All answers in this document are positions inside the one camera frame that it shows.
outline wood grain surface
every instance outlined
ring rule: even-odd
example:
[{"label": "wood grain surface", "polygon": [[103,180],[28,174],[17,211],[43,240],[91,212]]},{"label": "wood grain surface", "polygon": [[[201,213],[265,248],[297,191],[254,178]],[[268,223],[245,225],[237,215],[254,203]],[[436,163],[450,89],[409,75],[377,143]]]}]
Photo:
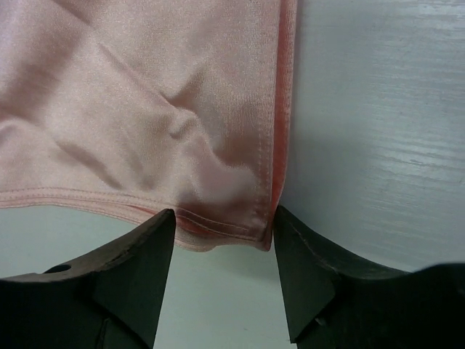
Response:
[{"label": "wood grain surface", "polygon": [[283,204],[403,270],[465,261],[465,0],[301,0]]}]

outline pink garment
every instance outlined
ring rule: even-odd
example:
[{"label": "pink garment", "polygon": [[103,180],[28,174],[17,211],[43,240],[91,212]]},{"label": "pink garment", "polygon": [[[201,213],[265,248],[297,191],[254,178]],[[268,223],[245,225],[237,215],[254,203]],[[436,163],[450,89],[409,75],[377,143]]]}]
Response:
[{"label": "pink garment", "polygon": [[269,249],[296,0],[3,0],[0,207],[69,206]]}]

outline screw hole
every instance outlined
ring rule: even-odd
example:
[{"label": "screw hole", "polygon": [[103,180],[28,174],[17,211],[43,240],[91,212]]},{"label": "screw hole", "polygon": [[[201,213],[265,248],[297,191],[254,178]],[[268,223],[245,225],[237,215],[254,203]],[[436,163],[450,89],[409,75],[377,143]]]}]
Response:
[{"label": "screw hole", "polygon": [[71,266],[68,264],[60,264],[56,265],[49,270],[47,270],[44,274],[53,274],[53,273],[61,273],[62,271],[70,270]]}]

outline folded fabric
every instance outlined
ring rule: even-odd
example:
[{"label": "folded fabric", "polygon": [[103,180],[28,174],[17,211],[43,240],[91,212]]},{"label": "folded fabric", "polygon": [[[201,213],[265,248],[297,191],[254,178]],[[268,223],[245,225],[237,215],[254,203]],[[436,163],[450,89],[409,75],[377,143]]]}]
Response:
[{"label": "folded fabric", "polygon": [[295,0],[0,4],[0,206],[69,206],[177,243],[269,249]]}]

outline white surface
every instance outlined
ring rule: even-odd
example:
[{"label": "white surface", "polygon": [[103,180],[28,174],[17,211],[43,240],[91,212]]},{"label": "white surface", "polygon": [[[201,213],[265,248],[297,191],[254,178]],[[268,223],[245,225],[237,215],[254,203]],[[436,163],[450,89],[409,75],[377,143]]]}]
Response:
[{"label": "white surface", "polygon": [[[0,210],[0,278],[43,273],[134,226],[43,206]],[[175,247],[155,349],[292,349],[275,253]]]},{"label": "white surface", "polygon": [[465,261],[465,1],[300,5],[284,205],[385,265]]}]

